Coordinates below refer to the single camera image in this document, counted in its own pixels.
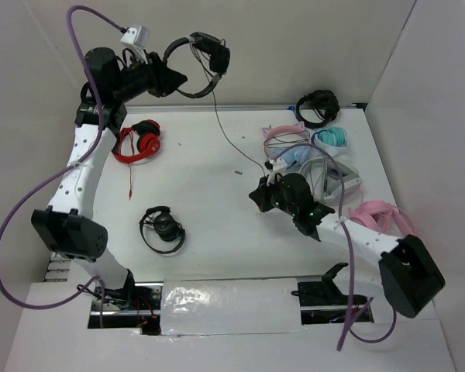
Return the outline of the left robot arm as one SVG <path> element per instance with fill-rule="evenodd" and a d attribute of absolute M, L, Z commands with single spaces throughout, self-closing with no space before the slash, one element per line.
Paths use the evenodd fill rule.
<path fill-rule="evenodd" d="M 138 291 L 131 271 L 109 251 L 107 229 L 92 219 L 98 182 L 119 138 L 127 114 L 125 103 L 145 92 L 166 97 L 187 80 L 157 53 L 146 58 L 146 62 L 134 60 L 121 67 L 108 47 L 86 53 L 84 61 L 94 81 L 81 89 L 69 169 L 46 209 L 35 210 L 31 217 L 46 247 L 99 277 L 105 294 L 120 309 L 131 308 Z"/>

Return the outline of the black wired headphones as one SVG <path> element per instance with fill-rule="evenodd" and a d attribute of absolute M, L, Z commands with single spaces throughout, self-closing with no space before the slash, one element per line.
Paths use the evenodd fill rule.
<path fill-rule="evenodd" d="M 264 170 L 264 166 L 258 161 L 254 160 L 251 156 L 248 156 L 246 153 L 244 153 L 233 141 L 230 140 L 223 128 L 219 117 L 215 88 L 217 87 L 222 77 L 227 74 L 227 70 L 229 68 L 230 49 L 226 45 L 226 40 L 219 39 L 215 36 L 203 32 L 194 32 L 188 36 L 183 36 L 172 42 L 166 48 L 163 56 L 164 64 L 168 65 L 171 55 L 177 49 L 184 46 L 189 47 L 191 55 L 200 65 L 208 83 L 203 89 L 195 93 L 185 92 L 181 88 L 178 88 L 177 92 L 185 98 L 189 99 L 200 99 L 208 95 L 212 95 L 215 118 L 223 137 L 233 149 L 239 152 L 248 161 L 258 166 L 262 172 L 262 175 L 265 176 L 266 172 Z"/>

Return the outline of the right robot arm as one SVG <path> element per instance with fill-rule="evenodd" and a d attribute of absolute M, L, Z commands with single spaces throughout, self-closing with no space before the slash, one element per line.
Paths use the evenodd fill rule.
<path fill-rule="evenodd" d="M 424 243 L 413 235 L 402 238 L 378 233 L 316 201 L 300 174 L 262 177 L 249 198 L 261 212 L 276 208 L 290 215 L 298 231 L 319 242 L 346 247 L 379 269 L 388 304 L 400 315 L 414 318 L 444 289 L 445 278 Z"/>

